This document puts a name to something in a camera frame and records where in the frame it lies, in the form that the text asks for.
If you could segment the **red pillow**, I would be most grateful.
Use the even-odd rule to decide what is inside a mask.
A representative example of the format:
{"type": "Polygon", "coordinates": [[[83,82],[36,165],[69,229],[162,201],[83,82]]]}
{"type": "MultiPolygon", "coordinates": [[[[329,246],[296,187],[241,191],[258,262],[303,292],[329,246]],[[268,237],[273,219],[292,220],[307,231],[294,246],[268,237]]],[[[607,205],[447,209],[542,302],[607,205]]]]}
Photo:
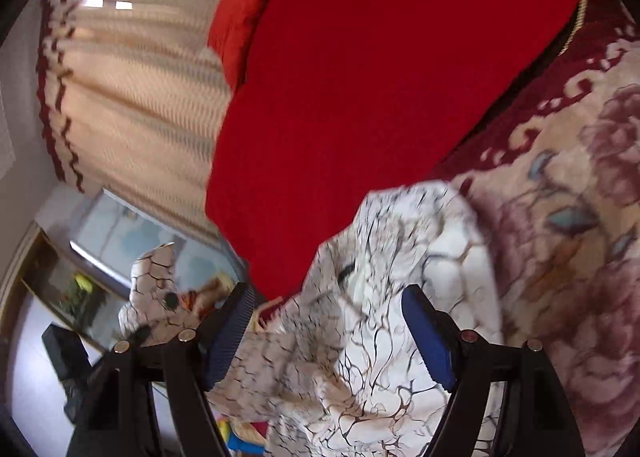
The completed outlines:
{"type": "Polygon", "coordinates": [[[224,79],[235,91],[244,80],[248,50],[269,0],[220,0],[209,26],[207,47],[221,61],[224,79]]]}

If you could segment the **white crackle-pattern shirt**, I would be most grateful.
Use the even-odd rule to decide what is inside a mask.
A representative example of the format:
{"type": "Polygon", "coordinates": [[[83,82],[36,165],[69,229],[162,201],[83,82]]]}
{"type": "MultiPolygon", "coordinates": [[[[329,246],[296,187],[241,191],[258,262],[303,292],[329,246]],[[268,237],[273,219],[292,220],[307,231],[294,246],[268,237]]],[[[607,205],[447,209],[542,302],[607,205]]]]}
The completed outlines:
{"type": "Polygon", "coordinates": [[[448,402],[401,311],[418,285],[463,329],[502,341],[494,270],[476,215],[446,183],[373,192],[319,247],[302,290],[244,333],[206,397],[269,425],[269,456],[415,456],[448,402]]]}

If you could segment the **beige striped curtain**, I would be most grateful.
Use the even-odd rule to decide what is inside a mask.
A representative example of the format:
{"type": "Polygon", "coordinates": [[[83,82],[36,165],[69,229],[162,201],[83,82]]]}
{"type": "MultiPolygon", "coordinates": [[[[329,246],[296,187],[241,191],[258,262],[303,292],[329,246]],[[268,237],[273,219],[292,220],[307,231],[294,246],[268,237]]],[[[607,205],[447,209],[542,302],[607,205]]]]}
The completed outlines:
{"type": "Polygon", "coordinates": [[[220,0],[44,0],[38,98],[58,180],[109,191],[204,243],[231,92],[207,50],[220,0]]]}

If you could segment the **floral maroon cream blanket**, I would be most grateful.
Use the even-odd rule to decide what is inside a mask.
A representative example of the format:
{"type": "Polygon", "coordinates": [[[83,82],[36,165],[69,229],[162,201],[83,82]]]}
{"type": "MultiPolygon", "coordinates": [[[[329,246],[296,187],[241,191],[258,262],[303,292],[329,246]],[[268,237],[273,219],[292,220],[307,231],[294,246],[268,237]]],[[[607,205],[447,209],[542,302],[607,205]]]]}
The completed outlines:
{"type": "Polygon", "coordinates": [[[434,172],[489,238],[506,342],[542,342],[590,456],[639,418],[639,23],[580,0],[557,56],[434,172]]]}

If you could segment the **red blanket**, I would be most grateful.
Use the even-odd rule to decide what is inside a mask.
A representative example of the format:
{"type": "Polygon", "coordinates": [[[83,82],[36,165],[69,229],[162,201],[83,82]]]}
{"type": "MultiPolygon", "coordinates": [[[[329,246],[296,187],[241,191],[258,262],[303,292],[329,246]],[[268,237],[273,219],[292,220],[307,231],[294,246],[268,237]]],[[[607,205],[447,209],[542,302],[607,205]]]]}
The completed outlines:
{"type": "Polygon", "coordinates": [[[428,173],[567,26],[578,0],[267,0],[206,214],[267,298],[298,292],[363,198],[428,173]]]}

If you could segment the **grey white cabinet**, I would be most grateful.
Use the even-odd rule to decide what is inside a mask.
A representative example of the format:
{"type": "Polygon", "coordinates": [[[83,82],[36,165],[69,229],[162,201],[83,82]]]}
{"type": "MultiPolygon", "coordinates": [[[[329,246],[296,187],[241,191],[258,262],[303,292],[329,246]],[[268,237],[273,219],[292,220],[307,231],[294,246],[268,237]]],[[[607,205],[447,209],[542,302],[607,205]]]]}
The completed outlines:
{"type": "Polygon", "coordinates": [[[134,261],[164,243],[174,248],[176,286],[200,289],[219,273],[235,283],[244,267],[224,241],[202,243],[103,191],[91,200],[70,233],[70,248],[128,288],[134,261]]]}

